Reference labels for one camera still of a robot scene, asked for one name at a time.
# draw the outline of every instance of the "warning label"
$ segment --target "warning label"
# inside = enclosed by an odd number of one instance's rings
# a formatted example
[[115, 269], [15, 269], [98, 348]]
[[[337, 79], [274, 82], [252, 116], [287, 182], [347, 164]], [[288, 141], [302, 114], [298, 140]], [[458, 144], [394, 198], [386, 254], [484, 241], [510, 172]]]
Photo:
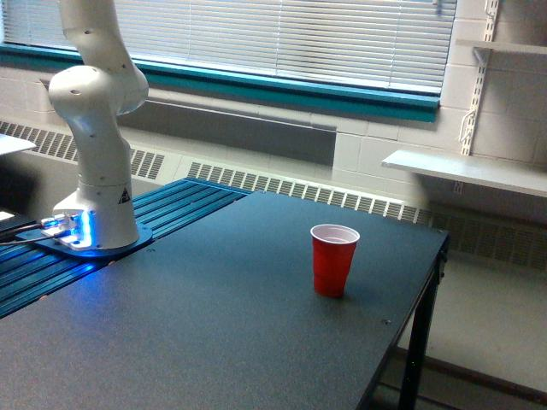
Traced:
[[121, 194], [121, 198], [118, 201], [118, 205], [121, 205], [122, 203], [126, 203], [131, 201], [131, 197], [129, 196], [129, 192], [127, 192], [127, 188], [123, 189], [123, 194]]

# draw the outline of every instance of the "radiator vent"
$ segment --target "radiator vent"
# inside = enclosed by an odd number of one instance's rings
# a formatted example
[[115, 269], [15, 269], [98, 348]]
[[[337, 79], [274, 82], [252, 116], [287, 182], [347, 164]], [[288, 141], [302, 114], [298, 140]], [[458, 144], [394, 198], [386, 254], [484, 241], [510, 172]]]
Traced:
[[[77, 162], [78, 151], [71, 135], [0, 121], [0, 134], [25, 139], [36, 145], [34, 153]], [[155, 180], [162, 168], [165, 155], [141, 149], [131, 150], [131, 174]]]
[[196, 161], [191, 164], [188, 177], [220, 182], [246, 190], [266, 190], [368, 214], [378, 214], [394, 220], [445, 229], [450, 231], [451, 250], [547, 270], [545, 230], [517, 224], [503, 225], [495, 220], [432, 212], [406, 205], [402, 201], [363, 195], [352, 190], [286, 179], [277, 175], [273, 177], [228, 167], [212, 167]]
[[397, 220], [429, 225], [431, 213], [423, 209], [405, 206], [401, 201], [389, 201], [380, 196], [358, 195], [351, 190], [342, 190], [322, 184], [313, 184], [295, 179], [271, 177], [259, 173], [247, 173], [227, 167], [214, 167], [201, 162], [190, 165], [188, 178], [220, 182], [245, 190], [265, 190], [276, 194], [294, 196], [315, 202], [324, 202], [335, 207], [350, 208], [369, 214], [389, 216]]

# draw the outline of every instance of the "cup rim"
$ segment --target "cup rim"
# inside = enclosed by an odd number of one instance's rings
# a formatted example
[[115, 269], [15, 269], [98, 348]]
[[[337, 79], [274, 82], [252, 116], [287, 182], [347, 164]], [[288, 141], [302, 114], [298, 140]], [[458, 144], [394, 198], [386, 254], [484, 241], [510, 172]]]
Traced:
[[[322, 237], [318, 237], [317, 235], [314, 234], [314, 229], [322, 227], [322, 226], [331, 226], [331, 227], [345, 229], [346, 231], [349, 231], [349, 232], [353, 233], [356, 236], [356, 239], [354, 239], [353, 241], [344, 242], [344, 243], [334, 242], [334, 241], [329, 241], [327, 239], [323, 239]], [[318, 241], [322, 241], [323, 243], [329, 243], [329, 244], [332, 244], [332, 245], [351, 245], [353, 243], [357, 243], [359, 241], [359, 239], [361, 239], [361, 235], [355, 229], [350, 228], [349, 226], [337, 225], [337, 224], [319, 224], [319, 225], [315, 225], [315, 226], [312, 226], [312, 228], [309, 230], [309, 233], [311, 234], [312, 237], [314, 237]]]

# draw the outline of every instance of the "table leg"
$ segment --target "table leg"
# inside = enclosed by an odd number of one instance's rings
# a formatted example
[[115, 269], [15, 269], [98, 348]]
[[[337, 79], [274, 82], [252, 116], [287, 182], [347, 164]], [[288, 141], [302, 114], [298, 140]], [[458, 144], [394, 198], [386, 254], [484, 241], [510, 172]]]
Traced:
[[434, 267], [433, 278], [415, 311], [398, 410], [414, 410], [415, 408], [442, 266], [443, 257], [439, 255], [437, 264]]

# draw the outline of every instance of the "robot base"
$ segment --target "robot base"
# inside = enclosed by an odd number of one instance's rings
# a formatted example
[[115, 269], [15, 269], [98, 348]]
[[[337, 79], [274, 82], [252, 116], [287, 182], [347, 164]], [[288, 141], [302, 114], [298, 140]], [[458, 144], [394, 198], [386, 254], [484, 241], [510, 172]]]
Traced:
[[[95, 260], [109, 260], [117, 261], [120, 258], [135, 252], [138, 249], [143, 248], [147, 244], [152, 242], [152, 230], [143, 224], [137, 223], [138, 239], [136, 242], [115, 249], [93, 249], [93, 250], [73, 250], [68, 246], [63, 246], [55, 239], [46, 239], [44, 241], [36, 242], [35, 245], [40, 248], [49, 249], [58, 254], [70, 255], [74, 258], [80, 258], [88, 261]], [[26, 231], [18, 234], [17, 239], [33, 239], [42, 235], [39, 229]]]

